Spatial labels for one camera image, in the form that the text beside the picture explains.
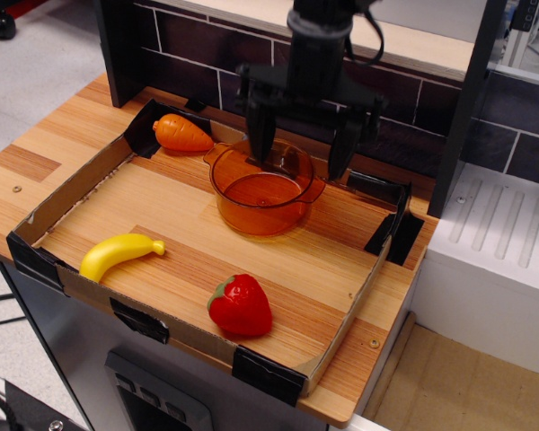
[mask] cardboard tray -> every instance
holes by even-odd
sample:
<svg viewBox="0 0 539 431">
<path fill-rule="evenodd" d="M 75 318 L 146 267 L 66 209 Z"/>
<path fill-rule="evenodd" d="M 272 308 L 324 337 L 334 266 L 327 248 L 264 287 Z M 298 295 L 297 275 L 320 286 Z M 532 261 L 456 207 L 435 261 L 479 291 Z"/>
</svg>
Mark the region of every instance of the cardboard tray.
<svg viewBox="0 0 539 431">
<path fill-rule="evenodd" d="M 296 405 L 318 384 L 366 300 L 407 195 L 390 186 L 394 212 L 328 185 L 291 232 L 269 239 L 241 235 L 216 211 L 202 155 L 164 154 L 155 141 L 151 126 L 168 112 L 189 118 L 216 142 L 243 139 L 243 132 L 150 101 L 122 136 L 9 234 L 15 266 Z M 164 239 L 166 254 L 111 268 L 100 284 L 78 274 L 92 246 L 126 232 Z M 364 251 L 371 238 L 376 252 Z M 227 334 L 208 318 L 216 285 L 238 271 L 253 274 L 268 294 L 274 327 L 266 336 Z"/>
</svg>

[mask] pot handle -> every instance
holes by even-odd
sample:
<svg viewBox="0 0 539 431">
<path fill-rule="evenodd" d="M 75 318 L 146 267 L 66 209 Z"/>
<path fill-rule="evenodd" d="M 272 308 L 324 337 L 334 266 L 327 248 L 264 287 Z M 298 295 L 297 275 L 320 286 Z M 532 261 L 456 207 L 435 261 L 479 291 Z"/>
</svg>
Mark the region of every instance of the pot handle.
<svg viewBox="0 0 539 431">
<path fill-rule="evenodd" d="M 318 197 L 320 197 L 323 189 L 325 189 L 325 182 L 319 177 L 314 177 L 312 184 L 310 184 L 309 188 L 304 192 L 303 195 L 297 198 L 296 201 L 312 204 L 316 199 L 318 199 Z"/>
<path fill-rule="evenodd" d="M 213 146 L 213 148 L 211 150 L 209 150 L 206 155 L 204 155 L 204 162 L 206 162 L 207 164 L 209 164 L 210 166 L 213 166 L 214 163 L 216 162 L 216 159 L 217 157 L 219 157 L 219 155 L 221 153 L 223 153 L 228 147 L 230 147 L 231 145 L 229 144 L 224 144 L 222 142 L 218 143 L 218 144 L 215 144 Z"/>
</svg>

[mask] screw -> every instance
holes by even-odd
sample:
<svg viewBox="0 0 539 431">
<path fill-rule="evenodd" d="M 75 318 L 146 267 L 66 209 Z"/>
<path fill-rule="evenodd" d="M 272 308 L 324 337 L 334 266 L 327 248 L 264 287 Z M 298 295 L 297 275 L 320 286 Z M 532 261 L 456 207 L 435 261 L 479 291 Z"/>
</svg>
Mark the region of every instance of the screw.
<svg viewBox="0 0 539 431">
<path fill-rule="evenodd" d="M 61 420 L 55 420 L 48 428 L 48 431 L 62 431 L 64 429 L 64 423 Z"/>
</svg>

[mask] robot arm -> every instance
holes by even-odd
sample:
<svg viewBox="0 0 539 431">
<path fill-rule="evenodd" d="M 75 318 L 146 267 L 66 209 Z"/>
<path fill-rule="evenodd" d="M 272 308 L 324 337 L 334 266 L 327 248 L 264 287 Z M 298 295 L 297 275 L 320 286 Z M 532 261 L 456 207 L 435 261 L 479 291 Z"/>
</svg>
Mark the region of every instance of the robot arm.
<svg viewBox="0 0 539 431">
<path fill-rule="evenodd" d="M 345 74 L 343 57 L 350 53 L 349 35 L 353 15 L 363 13 L 376 27 L 369 6 L 375 0 L 295 0 L 287 16 L 292 30 L 289 63 L 286 66 L 241 65 L 238 92 L 246 117 L 252 155 L 263 162 L 270 152 L 276 117 L 288 117 L 335 128 L 336 136 L 328 161 L 330 180 L 347 169 L 359 144 L 375 140 L 383 98 L 354 83 Z M 327 110 L 319 101 L 344 106 Z"/>
</svg>

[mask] gray floor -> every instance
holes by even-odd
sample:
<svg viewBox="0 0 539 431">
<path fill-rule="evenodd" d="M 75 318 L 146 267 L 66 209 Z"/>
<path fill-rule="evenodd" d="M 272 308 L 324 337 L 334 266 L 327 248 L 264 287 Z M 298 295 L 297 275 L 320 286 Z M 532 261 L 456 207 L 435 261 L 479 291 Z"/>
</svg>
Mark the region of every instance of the gray floor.
<svg viewBox="0 0 539 431">
<path fill-rule="evenodd" d="M 16 27 L 0 40 L 0 151 L 105 70 L 90 0 L 48 0 Z M 0 303 L 0 320 L 19 315 Z M 0 376 L 85 427 L 27 321 L 0 326 Z"/>
</svg>

